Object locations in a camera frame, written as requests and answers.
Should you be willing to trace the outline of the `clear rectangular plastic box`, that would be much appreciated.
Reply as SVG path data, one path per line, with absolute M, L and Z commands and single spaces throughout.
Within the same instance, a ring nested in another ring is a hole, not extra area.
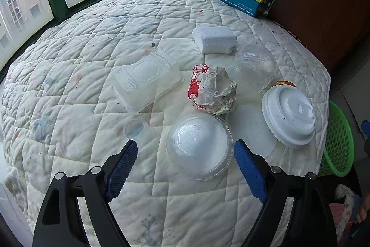
M 179 64 L 156 49 L 114 73 L 113 90 L 127 112 L 139 113 L 184 80 Z

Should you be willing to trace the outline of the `brown wooden wardrobe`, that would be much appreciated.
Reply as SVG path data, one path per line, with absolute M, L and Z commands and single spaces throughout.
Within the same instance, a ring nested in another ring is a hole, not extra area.
M 369 60 L 369 0 L 274 0 L 268 17 L 326 67 L 333 91 Z

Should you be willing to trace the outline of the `white foam block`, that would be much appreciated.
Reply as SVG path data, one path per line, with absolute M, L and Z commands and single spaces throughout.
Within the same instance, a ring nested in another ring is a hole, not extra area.
M 229 55 L 236 46 L 237 37 L 227 26 L 193 29 L 193 38 L 202 54 Z

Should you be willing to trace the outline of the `red white paper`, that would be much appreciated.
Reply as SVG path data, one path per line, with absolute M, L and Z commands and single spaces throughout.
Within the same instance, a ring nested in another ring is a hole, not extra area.
M 234 107 L 236 83 L 223 67 L 197 64 L 192 71 L 188 98 L 197 110 L 223 115 Z

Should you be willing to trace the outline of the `white quilted mattress pad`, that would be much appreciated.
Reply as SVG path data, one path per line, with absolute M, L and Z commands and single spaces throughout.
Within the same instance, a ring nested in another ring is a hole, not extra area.
M 271 52 L 277 78 L 292 82 L 315 112 L 315 135 L 298 149 L 278 143 L 267 160 L 287 173 L 320 167 L 330 76 L 287 30 L 219 0 L 103 0 L 43 33 L 9 68 L 2 96 L 5 184 L 30 228 L 58 172 L 82 175 L 129 140 L 138 157 L 110 207 L 132 246 L 240 246 L 262 203 L 236 162 L 197 181 L 175 169 L 167 134 L 196 112 L 193 68 L 228 68 L 205 55 L 193 31 L 225 26 L 238 47 Z

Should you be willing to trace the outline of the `orange peel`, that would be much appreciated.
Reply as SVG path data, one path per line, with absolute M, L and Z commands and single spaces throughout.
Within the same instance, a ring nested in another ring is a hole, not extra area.
M 279 85 L 279 86 L 281 86 L 281 85 L 289 85 L 291 87 L 295 87 L 295 88 L 297 87 L 294 83 L 292 83 L 290 81 L 285 81 L 285 80 L 277 81 L 276 82 L 276 85 Z

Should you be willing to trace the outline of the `clear plastic dome cup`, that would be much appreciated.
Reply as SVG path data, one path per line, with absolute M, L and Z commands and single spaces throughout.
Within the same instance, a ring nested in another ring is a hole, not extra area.
M 278 67 L 272 53 L 254 41 L 238 47 L 227 72 L 236 83 L 238 95 L 254 97 L 269 86 Z

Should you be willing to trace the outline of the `green plastic waste basket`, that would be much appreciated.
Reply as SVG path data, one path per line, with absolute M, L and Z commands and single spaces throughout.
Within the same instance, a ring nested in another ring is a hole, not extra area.
M 329 121 L 319 176 L 346 176 L 354 162 L 354 139 L 342 110 L 329 101 Z

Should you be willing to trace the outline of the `clear round lidded container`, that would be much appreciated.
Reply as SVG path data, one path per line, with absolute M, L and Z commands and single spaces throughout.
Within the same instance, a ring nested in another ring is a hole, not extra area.
M 193 180 L 207 181 L 228 168 L 233 138 L 222 119 L 195 112 L 180 117 L 171 126 L 166 151 L 178 173 Z

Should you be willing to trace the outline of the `white round foam lid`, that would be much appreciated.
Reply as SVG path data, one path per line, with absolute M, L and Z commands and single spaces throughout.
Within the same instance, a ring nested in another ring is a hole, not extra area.
M 271 87 L 262 98 L 263 117 L 271 133 L 284 145 L 298 149 L 315 134 L 315 112 L 300 90 L 290 85 Z

